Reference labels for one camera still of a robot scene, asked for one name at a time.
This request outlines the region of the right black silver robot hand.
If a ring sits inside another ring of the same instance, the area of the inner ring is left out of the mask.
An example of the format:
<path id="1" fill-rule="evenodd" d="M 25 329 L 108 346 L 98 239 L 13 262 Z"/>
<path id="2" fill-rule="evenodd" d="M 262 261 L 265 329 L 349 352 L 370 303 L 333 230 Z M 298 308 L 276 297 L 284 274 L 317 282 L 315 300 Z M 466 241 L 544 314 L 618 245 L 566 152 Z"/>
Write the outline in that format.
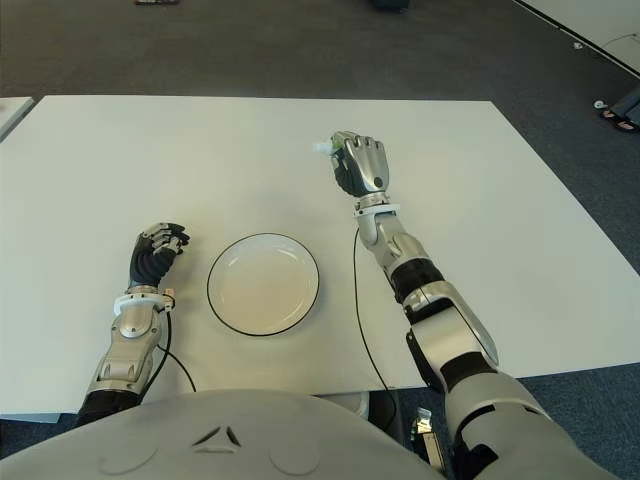
<path id="1" fill-rule="evenodd" d="M 334 178 L 348 195 L 360 198 L 385 192 L 389 185 L 389 168 L 382 142 L 349 131 L 331 137 L 330 155 Z"/>

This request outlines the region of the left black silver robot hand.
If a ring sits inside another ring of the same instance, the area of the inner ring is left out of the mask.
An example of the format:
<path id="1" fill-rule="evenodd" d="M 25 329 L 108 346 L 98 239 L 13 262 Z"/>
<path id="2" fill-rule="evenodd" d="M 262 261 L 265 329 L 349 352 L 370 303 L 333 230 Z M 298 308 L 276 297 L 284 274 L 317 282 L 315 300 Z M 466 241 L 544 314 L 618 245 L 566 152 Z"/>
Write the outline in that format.
<path id="1" fill-rule="evenodd" d="M 128 287 L 157 288 L 189 242 L 186 228 L 175 223 L 158 222 L 141 232 L 131 254 Z"/>

